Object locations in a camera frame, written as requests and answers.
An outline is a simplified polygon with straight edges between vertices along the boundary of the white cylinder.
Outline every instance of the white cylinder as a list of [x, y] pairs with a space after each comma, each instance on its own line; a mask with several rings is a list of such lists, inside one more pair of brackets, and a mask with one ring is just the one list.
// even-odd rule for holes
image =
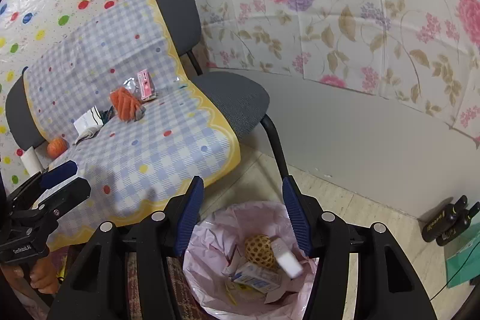
[[30, 147], [26, 152], [20, 156], [25, 169], [28, 171], [30, 177], [34, 176], [37, 172], [43, 172], [44, 168], [40, 160], [38, 159], [37, 153]]

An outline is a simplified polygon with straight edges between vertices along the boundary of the pink trash bag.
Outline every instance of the pink trash bag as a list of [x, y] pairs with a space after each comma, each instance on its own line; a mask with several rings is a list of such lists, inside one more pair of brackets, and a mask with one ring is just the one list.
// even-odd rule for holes
[[[303, 266], [303, 274], [292, 280], [298, 293], [279, 303], [264, 304], [265, 298], [235, 305], [227, 294], [226, 267], [235, 246], [245, 253], [245, 239], [253, 235], [282, 238]], [[198, 303], [222, 320], [301, 320], [317, 271], [315, 259], [298, 248], [285, 205], [279, 202], [246, 202], [219, 210], [196, 225], [185, 252], [183, 272]]]

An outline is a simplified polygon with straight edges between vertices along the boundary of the tile floor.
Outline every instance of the tile floor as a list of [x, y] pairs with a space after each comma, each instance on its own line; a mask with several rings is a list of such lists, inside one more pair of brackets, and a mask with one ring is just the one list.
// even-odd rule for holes
[[[275, 160], [243, 144], [241, 155], [241, 163], [235, 170], [205, 189], [205, 200], [200, 211], [202, 218], [217, 209], [247, 200], [281, 202], [281, 180]], [[443, 287], [446, 282], [443, 249], [435, 242], [425, 243], [422, 240], [416, 219], [295, 167], [289, 166], [289, 172], [302, 193], [318, 199], [323, 210], [333, 211], [346, 222], [360, 226], [384, 222], [412, 262], [429, 297]], [[357, 259], [356, 254], [350, 256], [344, 320], [353, 319], [355, 310]], [[471, 287], [467, 283], [453, 289], [444, 289], [433, 301], [438, 320], [450, 320], [470, 291]]]

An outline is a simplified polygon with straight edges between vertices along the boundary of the black metal chair leg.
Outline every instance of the black metal chair leg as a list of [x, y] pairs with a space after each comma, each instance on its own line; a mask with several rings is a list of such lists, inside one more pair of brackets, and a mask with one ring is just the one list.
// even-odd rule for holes
[[200, 68], [200, 64], [198, 64], [197, 58], [191, 50], [187, 51], [187, 56], [190, 59], [191, 65], [193, 65], [193, 67], [195, 68], [195, 72], [197, 73], [197, 75], [202, 75], [203, 71]]
[[285, 156], [283, 155], [282, 144], [280, 143], [280, 138], [278, 137], [277, 129], [273, 124], [273, 121], [268, 115], [265, 115], [261, 119], [260, 124], [262, 124], [265, 132], [268, 136], [268, 141], [272, 146], [273, 155], [277, 161], [278, 170], [280, 171], [280, 176], [283, 178], [289, 176], [289, 170], [287, 169], [287, 162], [285, 162]]

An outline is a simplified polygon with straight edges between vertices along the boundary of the chair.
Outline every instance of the chair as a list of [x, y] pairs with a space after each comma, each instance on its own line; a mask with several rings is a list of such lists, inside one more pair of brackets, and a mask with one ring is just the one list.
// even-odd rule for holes
[[267, 115], [270, 97], [247, 77], [231, 72], [203, 74], [192, 48], [200, 42], [201, 24], [195, 0], [156, 0], [179, 56], [187, 55], [197, 76], [191, 81], [207, 96], [241, 139], [260, 123], [265, 129], [282, 178], [289, 175], [273, 121]]
[[[192, 48], [201, 38], [201, 25], [195, 0], [156, 0], [178, 55], [186, 54], [195, 71], [191, 81], [219, 109], [237, 138], [250, 133], [260, 123], [265, 129], [282, 178], [289, 175], [280, 138], [273, 121], [266, 114], [270, 97], [258, 83], [230, 72], [203, 74]], [[9, 91], [5, 104], [7, 122], [18, 146], [27, 150], [45, 140], [40, 135], [28, 109], [22, 76]]]

